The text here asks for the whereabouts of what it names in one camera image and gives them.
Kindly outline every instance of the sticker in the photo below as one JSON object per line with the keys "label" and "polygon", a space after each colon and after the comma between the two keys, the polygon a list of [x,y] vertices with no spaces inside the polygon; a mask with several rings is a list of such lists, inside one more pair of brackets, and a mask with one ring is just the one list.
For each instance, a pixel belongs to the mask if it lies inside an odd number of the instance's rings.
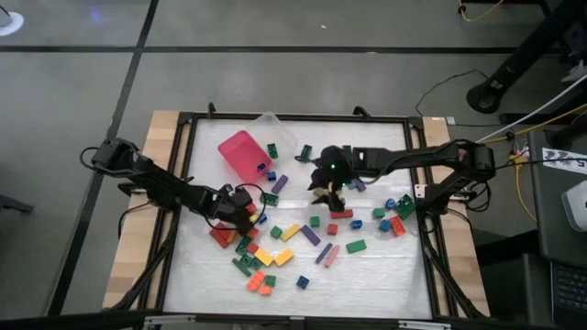
{"label": "sticker", "polygon": [[587,155],[582,155],[574,152],[568,152],[565,150],[558,150],[558,149],[551,149],[551,148],[543,148],[542,149],[542,159],[543,160],[559,160],[559,161],[549,161],[542,163],[544,166],[565,170],[565,171],[574,171],[581,174],[587,174],[587,160],[565,160],[565,159],[574,159],[574,158],[584,158],[587,159]]}

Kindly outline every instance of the concrete floor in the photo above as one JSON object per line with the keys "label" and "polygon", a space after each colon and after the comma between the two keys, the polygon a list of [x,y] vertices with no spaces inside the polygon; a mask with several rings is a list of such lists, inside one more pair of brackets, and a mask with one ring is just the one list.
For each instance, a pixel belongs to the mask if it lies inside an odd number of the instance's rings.
{"label": "concrete floor", "polygon": [[[479,23],[438,0],[166,0],[159,2],[147,46],[515,47],[540,23],[537,6],[504,5]],[[150,0],[5,0],[25,16],[7,46],[138,44]],[[487,5],[469,5],[471,17]],[[132,52],[0,52],[0,193],[37,206],[31,215],[0,214],[0,318],[44,314],[72,236],[90,174],[82,148],[104,137],[122,95]],[[450,75],[491,74],[506,55],[350,53],[144,53],[117,134],[142,145],[154,110],[415,116],[426,90]],[[502,112],[529,111],[561,90],[569,68],[540,60],[504,98]],[[459,123],[497,123],[472,111],[464,96],[482,77],[471,74],[437,88],[421,104],[427,116]],[[451,127],[454,138],[493,129]],[[505,160],[507,145],[494,145]],[[529,169],[524,195],[532,205]],[[471,214],[475,229],[511,236],[534,224],[515,200],[513,172],[492,181],[490,210]],[[116,253],[116,221],[127,198],[106,179],[63,312],[98,311]],[[511,210],[504,216],[503,210]]]}

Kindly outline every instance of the white plastic sheet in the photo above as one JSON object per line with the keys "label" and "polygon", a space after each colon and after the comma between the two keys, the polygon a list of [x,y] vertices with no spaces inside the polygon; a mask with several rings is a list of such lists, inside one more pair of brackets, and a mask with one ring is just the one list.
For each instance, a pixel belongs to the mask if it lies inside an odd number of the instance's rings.
{"label": "white plastic sheet", "polygon": [[[218,144],[249,121],[199,120],[189,175],[195,184],[219,188],[225,183],[239,184],[232,171],[216,150]],[[353,147],[381,147],[405,149],[404,129],[396,124],[284,122],[303,144],[313,146],[312,156],[318,157],[322,148],[330,145]],[[365,192],[343,188],[347,207],[353,209],[353,219],[363,221],[363,228],[351,230],[351,219],[331,220],[325,205],[310,205],[314,195],[306,190],[311,163],[291,159],[275,169],[277,176],[289,177],[282,191],[278,207],[267,206],[269,220],[257,225],[260,235],[256,242],[272,256],[290,248],[294,257],[282,267],[274,263],[262,270],[277,276],[271,296],[261,296],[247,290],[249,278],[231,262],[238,258],[237,243],[222,249],[208,235],[210,228],[204,219],[187,209],[182,210],[179,233],[172,260],[171,273],[165,297],[165,312],[214,314],[267,314],[298,316],[339,316],[369,318],[431,318],[426,288],[422,253],[414,216],[404,220],[407,234],[395,237],[378,230],[379,220],[371,212],[383,207],[388,198],[398,200],[405,193],[411,196],[408,170],[398,170],[382,177]],[[258,182],[268,192],[273,182]],[[249,189],[255,204],[259,192]],[[309,217],[320,216],[316,234],[322,242],[314,247],[299,232],[287,242],[269,235],[273,226],[285,230],[292,224],[308,224]],[[386,213],[389,218],[393,211]],[[327,224],[338,224],[336,236],[327,235]],[[365,239],[367,249],[349,254],[345,245]],[[324,246],[331,242],[340,245],[333,265],[327,269],[324,261],[315,259]],[[300,275],[310,282],[305,290],[295,284]]]}

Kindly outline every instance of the purple block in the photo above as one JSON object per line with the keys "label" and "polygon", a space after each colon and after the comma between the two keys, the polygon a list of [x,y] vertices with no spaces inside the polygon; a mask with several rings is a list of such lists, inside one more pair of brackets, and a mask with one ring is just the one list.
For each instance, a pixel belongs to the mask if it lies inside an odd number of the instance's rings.
{"label": "purple block", "polygon": [[283,186],[285,185],[285,183],[289,180],[288,177],[286,177],[285,175],[282,175],[279,180],[275,183],[275,185],[273,185],[273,188],[271,188],[271,192],[274,194],[278,194]]}
{"label": "purple block", "polygon": [[365,187],[365,183],[363,183],[363,181],[355,179],[355,183],[357,184],[357,190],[359,190],[360,192],[363,192],[363,191],[365,191],[365,189],[367,189],[367,187]]}
{"label": "purple block", "polygon": [[314,244],[314,246],[317,246],[320,243],[320,238],[316,236],[316,234],[314,234],[314,231],[310,229],[308,225],[304,225],[302,227],[302,233],[304,233],[304,235],[308,237],[308,239],[310,240],[310,242],[312,242],[312,244]]}
{"label": "purple block", "polygon": [[316,263],[320,263],[322,261],[322,259],[327,255],[328,251],[330,251],[330,248],[332,248],[332,243],[328,243],[328,245],[324,247],[318,258],[316,258]]}

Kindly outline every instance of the yellow cable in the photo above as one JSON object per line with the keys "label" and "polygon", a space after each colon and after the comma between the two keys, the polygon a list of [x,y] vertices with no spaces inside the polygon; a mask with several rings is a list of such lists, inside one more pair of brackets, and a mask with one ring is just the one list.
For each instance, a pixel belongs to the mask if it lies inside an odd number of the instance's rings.
{"label": "yellow cable", "polygon": [[[517,159],[514,159],[514,161],[516,163],[521,163],[521,162],[525,162],[526,159],[524,159],[524,158],[517,158]],[[517,191],[517,200],[520,202],[520,204],[522,204],[522,207],[524,208],[524,211],[526,211],[526,213],[528,214],[528,216],[535,223],[537,223],[536,218],[530,213],[530,210],[528,210],[528,208],[526,207],[526,204],[524,203],[524,200],[522,200],[522,193],[520,192],[520,169],[521,168],[522,168],[521,165],[516,165],[515,166],[515,190]]]}
{"label": "yellow cable", "polygon": [[[484,14],[482,14],[481,16],[477,16],[477,17],[475,17],[475,18],[468,18],[468,17],[465,15],[465,11],[464,11],[464,10],[460,11],[460,15],[462,16],[462,18],[463,18],[465,21],[467,21],[467,22],[469,22],[469,23],[470,23],[470,22],[474,22],[474,21],[476,21],[476,20],[482,19],[482,18],[484,18],[484,17],[488,16],[489,14],[491,14],[491,13],[492,13],[492,11],[493,11],[493,10],[495,10],[495,9],[496,9],[496,8],[497,8],[499,5],[501,5],[503,2],[504,2],[504,0],[500,0],[500,2],[498,2],[497,4],[495,4],[495,5],[494,5],[494,6],[493,6],[491,9],[489,9],[488,11],[486,11],[486,12],[485,12]],[[462,1],[461,1],[461,0],[459,0],[459,6],[460,6],[460,7],[463,7],[463,5],[462,5]]]}
{"label": "yellow cable", "polygon": [[[541,128],[541,127],[543,127],[544,125],[548,125],[548,124],[552,123],[552,122],[553,122],[553,121],[555,121],[555,120],[559,120],[559,119],[561,119],[561,118],[562,118],[562,117],[564,117],[564,116],[568,116],[568,115],[570,115],[570,114],[576,113],[577,111],[579,111],[579,110],[582,110],[582,109],[584,109],[584,108],[586,108],[586,107],[587,107],[587,104],[579,105],[579,106],[577,106],[576,108],[574,108],[574,109],[570,110],[569,112],[566,112],[566,113],[564,113],[564,114],[562,114],[562,115],[558,115],[558,116],[556,116],[556,117],[554,117],[554,118],[552,118],[552,119],[549,119],[549,120],[545,121],[545,122],[544,122],[544,123],[542,123],[542,124],[538,124],[538,125],[536,125],[536,126],[532,126],[532,127],[526,128],[526,129],[522,129],[522,130],[521,130],[521,131],[519,131],[519,132],[515,132],[515,133],[514,133],[514,135],[515,135],[515,136],[518,136],[518,135],[520,135],[520,134],[527,133],[527,132],[529,132],[529,131],[531,131],[531,130],[535,130],[535,129],[537,129],[537,128]],[[506,139],[507,139],[507,137],[498,137],[498,138],[490,139],[490,140],[487,140],[487,141],[483,141],[482,143],[484,143],[484,144],[488,144],[488,143],[493,143],[493,142],[505,141]]]}

